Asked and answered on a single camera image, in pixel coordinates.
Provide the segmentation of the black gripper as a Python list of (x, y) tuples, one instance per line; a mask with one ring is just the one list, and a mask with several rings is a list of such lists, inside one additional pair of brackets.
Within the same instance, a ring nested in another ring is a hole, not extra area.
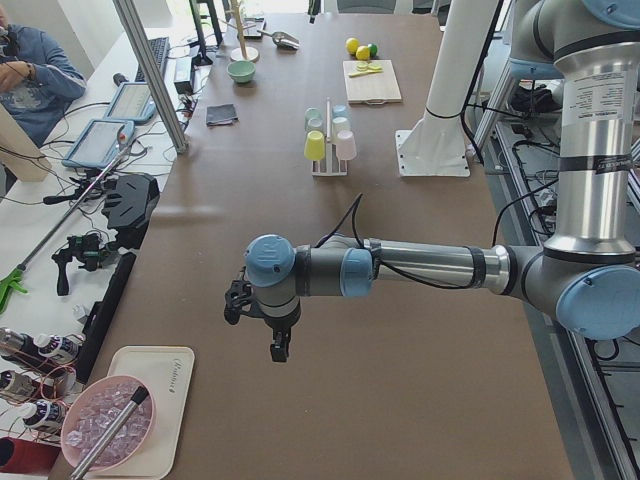
[[(249, 316), (250, 313), (250, 282), (245, 278), (245, 271), (245, 267), (240, 269), (224, 295), (224, 319), (230, 325), (237, 325), (242, 316)], [(264, 318), (264, 322), (272, 330), (270, 354), (273, 362), (286, 362), (289, 358), (292, 329), (299, 319), (299, 314)]]

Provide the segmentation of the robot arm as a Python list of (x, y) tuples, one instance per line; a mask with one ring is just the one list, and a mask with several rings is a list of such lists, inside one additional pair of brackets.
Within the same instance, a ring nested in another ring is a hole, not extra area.
[(274, 361), (289, 356), (307, 296), (361, 297), (378, 278), (444, 290), (485, 288), (518, 298), (591, 340), (615, 340), (639, 325), (639, 272), (626, 239), (633, 167), (633, 99), (639, 70), (635, 1), (521, 1), (513, 25), (515, 74), (564, 81), (554, 229), (539, 247), (428, 245), (332, 232), (293, 246), (263, 235), (225, 295), (224, 316), (271, 329)]

